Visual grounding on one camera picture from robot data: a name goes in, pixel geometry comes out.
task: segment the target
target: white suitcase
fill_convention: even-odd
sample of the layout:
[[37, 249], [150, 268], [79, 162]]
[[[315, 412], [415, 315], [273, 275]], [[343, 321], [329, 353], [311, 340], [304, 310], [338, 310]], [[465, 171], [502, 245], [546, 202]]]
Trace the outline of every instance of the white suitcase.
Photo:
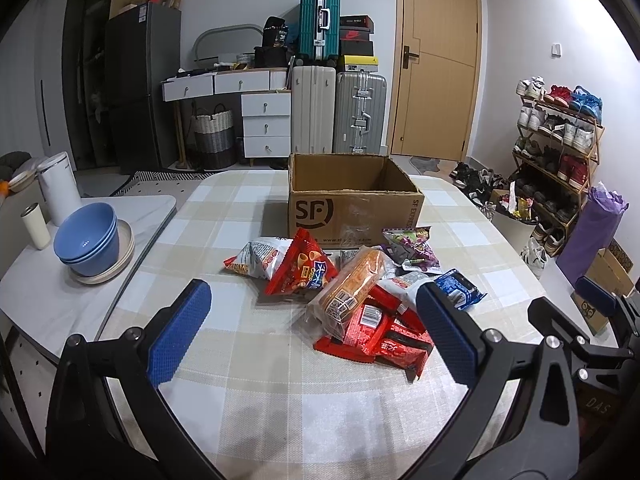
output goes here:
[[335, 69], [296, 66], [291, 82], [291, 152], [331, 153]]

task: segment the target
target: refrigerator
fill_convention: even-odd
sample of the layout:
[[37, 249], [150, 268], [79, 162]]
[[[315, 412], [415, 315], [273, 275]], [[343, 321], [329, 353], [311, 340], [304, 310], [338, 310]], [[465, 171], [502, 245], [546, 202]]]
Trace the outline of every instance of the refrigerator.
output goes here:
[[180, 68], [180, 10], [148, 2], [107, 22], [109, 118], [122, 173], [157, 171], [178, 159], [172, 104], [161, 82]]

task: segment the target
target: wooden door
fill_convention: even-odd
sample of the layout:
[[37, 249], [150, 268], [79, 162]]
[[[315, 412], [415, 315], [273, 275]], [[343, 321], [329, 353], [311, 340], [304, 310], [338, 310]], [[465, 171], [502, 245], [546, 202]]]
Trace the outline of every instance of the wooden door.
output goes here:
[[461, 160], [478, 87], [479, 0], [404, 0], [403, 9], [392, 153]]

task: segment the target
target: blue snack wrapper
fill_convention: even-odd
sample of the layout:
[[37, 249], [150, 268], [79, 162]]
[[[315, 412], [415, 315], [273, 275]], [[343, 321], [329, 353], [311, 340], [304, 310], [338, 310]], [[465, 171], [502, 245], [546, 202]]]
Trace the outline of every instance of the blue snack wrapper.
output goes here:
[[458, 310], [466, 310], [486, 296], [457, 269], [448, 270], [433, 281]]

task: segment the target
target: plaid tablecloth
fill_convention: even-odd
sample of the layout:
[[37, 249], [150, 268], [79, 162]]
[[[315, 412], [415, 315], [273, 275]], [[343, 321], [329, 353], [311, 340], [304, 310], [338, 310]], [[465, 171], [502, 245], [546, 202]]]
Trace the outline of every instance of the plaid tablecloth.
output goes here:
[[[468, 312], [511, 340], [538, 342], [527, 322], [544, 290], [494, 226], [451, 184], [412, 180], [425, 195], [443, 267], [457, 267], [488, 296]], [[437, 349], [422, 378], [312, 349], [318, 324], [303, 303], [265, 296], [266, 282], [223, 270], [252, 238], [287, 235], [287, 173], [227, 171], [204, 180], [129, 283], [102, 338], [145, 326], [191, 278], [212, 289], [211, 311], [180, 368], [160, 390], [195, 443], [228, 478], [398, 478], [436, 437], [466, 388]], [[513, 398], [505, 389], [476, 451], [497, 436]], [[114, 398], [136, 447], [150, 454], [122, 391]]]

